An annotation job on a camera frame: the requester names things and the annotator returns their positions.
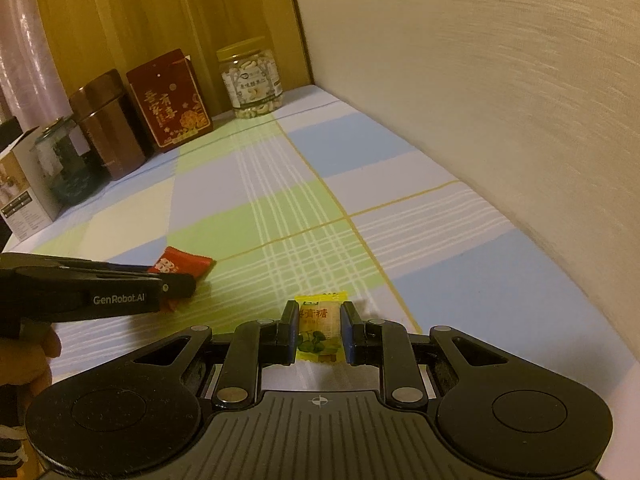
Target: human hand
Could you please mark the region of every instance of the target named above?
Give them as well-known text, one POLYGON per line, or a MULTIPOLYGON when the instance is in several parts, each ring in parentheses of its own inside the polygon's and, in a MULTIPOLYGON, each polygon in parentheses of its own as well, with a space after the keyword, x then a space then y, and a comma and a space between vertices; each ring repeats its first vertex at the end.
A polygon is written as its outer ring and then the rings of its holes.
POLYGON ((26 408, 51 385, 47 358, 58 357, 60 351, 60 339, 52 328, 39 343, 0 338, 0 385, 20 386, 20 403, 26 408))

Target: clear jar with yellow lid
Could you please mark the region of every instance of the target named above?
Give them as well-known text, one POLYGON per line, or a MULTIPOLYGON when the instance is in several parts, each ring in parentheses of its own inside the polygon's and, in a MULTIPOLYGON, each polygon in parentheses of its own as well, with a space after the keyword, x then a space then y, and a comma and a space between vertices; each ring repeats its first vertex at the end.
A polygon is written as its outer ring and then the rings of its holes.
POLYGON ((264 36, 226 46, 216 55, 236 117, 252 118, 282 106, 280 75, 264 36))

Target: wooden panel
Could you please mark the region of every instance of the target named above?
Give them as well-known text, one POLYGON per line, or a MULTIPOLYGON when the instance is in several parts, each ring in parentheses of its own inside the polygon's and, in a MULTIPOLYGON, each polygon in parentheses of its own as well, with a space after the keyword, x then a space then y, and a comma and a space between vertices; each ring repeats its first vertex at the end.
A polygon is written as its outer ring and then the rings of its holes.
POLYGON ((38 0, 67 93, 174 48, 191 56, 207 108, 230 108, 216 50, 264 35, 285 89, 310 82, 293 0, 38 0))

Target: table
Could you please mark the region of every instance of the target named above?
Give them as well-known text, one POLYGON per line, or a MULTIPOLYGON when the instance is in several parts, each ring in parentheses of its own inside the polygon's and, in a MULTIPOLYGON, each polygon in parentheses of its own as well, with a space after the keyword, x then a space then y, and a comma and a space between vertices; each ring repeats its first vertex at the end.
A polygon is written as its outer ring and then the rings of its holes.
MULTIPOLYGON (((175 314, 60 324, 56 380, 193 324, 231 332, 297 294, 346 290, 362 317, 448 324, 580 381, 614 413, 600 465, 640 470, 640 365, 602 314, 503 215, 428 156, 307 86, 252 120, 156 156, 6 250, 153 264, 167 245, 218 261, 175 314)), ((265 370, 279 389, 369 388, 369 367, 265 370)))

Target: glass jar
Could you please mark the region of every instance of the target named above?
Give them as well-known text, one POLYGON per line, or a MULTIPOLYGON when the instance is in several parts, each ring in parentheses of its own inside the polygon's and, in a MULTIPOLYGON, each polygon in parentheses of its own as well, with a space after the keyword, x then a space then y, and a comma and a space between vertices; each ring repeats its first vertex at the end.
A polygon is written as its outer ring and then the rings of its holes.
POLYGON ((226 46, 216 55, 236 117, 252 118, 282 106, 278 68, 264 36, 226 46))
POLYGON ((71 118, 45 128, 32 149, 47 186, 65 205, 82 202, 107 180, 102 161, 71 118))

